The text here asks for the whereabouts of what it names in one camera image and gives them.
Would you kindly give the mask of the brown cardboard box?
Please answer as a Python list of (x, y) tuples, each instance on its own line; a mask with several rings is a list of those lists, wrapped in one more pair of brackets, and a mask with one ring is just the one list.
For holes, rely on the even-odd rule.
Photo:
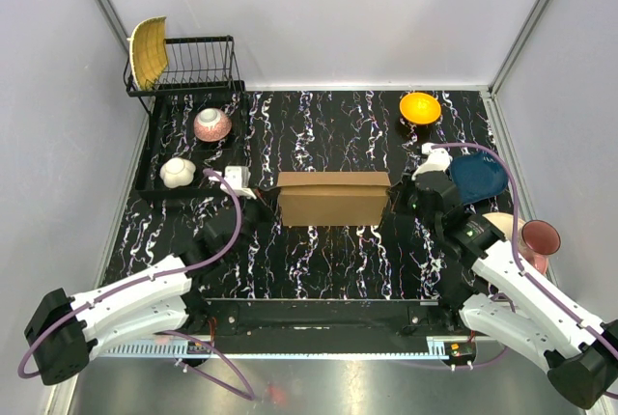
[(376, 226), (389, 201), (385, 172), (282, 172), (278, 206), (286, 227)]

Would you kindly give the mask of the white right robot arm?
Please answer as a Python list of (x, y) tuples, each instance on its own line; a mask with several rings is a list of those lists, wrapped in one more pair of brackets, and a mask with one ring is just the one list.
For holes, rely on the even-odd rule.
[(468, 211), (440, 171), (405, 175), (392, 208), (427, 229), (448, 266), (438, 283), (438, 322), (491, 337), (535, 364), (568, 402), (591, 409), (617, 380), (617, 323), (567, 296), (486, 217)]

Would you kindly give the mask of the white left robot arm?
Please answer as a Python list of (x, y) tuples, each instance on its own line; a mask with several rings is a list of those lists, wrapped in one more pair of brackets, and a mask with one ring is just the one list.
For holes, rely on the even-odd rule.
[(190, 242), (143, 271), (74, 295), (48, 292), (24, 330), (29, 349), (19, 376), (52, 386), (132, 340), (167, 331), (201, 332), (209, 320), (199, 304), (202, 290), (221, 279), (258, 226), (272, 217), (265, 202), (247, 200), (220, 210)]

